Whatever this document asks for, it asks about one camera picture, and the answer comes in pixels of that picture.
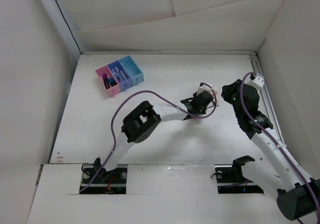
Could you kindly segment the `pink white stapler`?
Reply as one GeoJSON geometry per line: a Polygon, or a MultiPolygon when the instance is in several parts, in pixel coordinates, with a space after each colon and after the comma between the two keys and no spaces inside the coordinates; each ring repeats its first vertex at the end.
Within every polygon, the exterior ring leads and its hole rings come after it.
{"type": "Polygon", "coordinates": [[[212,93],[212,96],[217,96],[217,91],[213,90],[211,93],[212,93]]]}

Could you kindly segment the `blue cap black highlighter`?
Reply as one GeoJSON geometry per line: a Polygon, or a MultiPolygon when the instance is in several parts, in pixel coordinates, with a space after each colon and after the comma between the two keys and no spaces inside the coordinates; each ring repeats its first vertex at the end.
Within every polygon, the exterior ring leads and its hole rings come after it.
{"type": "Polygon", "coordinates": [[[113,78],[109,78],[108,82],[109,82],[110,87],[113,87],[113,86],[117,85],[117,82],[113,78]]]}

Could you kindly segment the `purple cap black highlighter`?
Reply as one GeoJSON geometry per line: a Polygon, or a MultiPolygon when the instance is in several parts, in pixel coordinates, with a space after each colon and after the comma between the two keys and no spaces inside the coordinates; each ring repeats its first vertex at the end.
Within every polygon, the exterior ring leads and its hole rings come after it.
{"type": "Polygon", "coordinates": [[[102,78],[103,78],[103,83],[104,83],[105,88],[109,89],[110,88],[110,84],[109,84],[109,79],[108,79],[107,74],[103,74],[102,78]]]}

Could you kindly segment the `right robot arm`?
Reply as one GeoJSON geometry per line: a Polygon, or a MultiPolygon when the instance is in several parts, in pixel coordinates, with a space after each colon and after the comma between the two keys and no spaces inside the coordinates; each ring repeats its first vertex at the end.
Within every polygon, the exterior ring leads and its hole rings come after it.
{"type": "Polygon", "coordinates": [[[265,158],[243,156],[233,161],[231,175],[248,179],[272,196],[289,221],[320,213],[320,181],[309,174],[281,142],[271,121],[259,111],[262,78],[244,84],[240,79],[222,87],[222,98],[231,104],[238,124],[265,158]]]}

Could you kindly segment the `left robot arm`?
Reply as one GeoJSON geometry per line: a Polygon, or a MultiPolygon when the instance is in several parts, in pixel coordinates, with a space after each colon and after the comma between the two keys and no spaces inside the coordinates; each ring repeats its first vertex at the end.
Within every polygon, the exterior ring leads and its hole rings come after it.
{"type": "Polygon", "coordinates": [[[182,100],[180,103],[185,109],[179,107],[157,93],[149,90],[139,91],[130,96],[135,97],[142,93],[150,93],[161,100],[167,102],[167,105],[153,106],[148,101],[143,101],[133,111],[126,115],[122,121],[122,126],[118,135],[114,131],[115,116],[111,119],[111,134],[113,146],[108,154],[105,154],[103,163],[95,160],[94,178],[100,182],[107,182],[111,178],[113,171],[122,157],[134,145],[145,141],[155,130],[155,128],[164,122],[186,121],[189,119],[204,119],[210,116],[206,110],[210,103],[217,107],[217,96],[213,89],[199,88],[192,98],[182,100]]]}

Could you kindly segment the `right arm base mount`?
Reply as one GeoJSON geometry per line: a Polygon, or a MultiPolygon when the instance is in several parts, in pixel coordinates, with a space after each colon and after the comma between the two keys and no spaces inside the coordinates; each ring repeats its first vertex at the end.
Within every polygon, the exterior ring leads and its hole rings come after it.
{"type": "Polygon", "coordinates": [[[242,166],[255,159],[246,155],[233,160],[232,164],[218,164],[214,166],[211,179],[216,180],[219,194],[264,194],[257,184],[246,179],[242,173],[242,166]]]}

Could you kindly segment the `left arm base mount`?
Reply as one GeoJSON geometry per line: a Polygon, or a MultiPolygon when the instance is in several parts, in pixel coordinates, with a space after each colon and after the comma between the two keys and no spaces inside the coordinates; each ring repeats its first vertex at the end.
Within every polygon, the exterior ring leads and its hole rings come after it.
{"type": "Polygon", "coordinates": [[[114,170],[103,168],[94,178],[89,187],[86,186],[101,166],[100,158],[94,164],[84,163],[81,167],[82,178],[79,188],[80,194],[90,195],[124,195],[127,192],[128,166],[119,165],[114,170]]]}

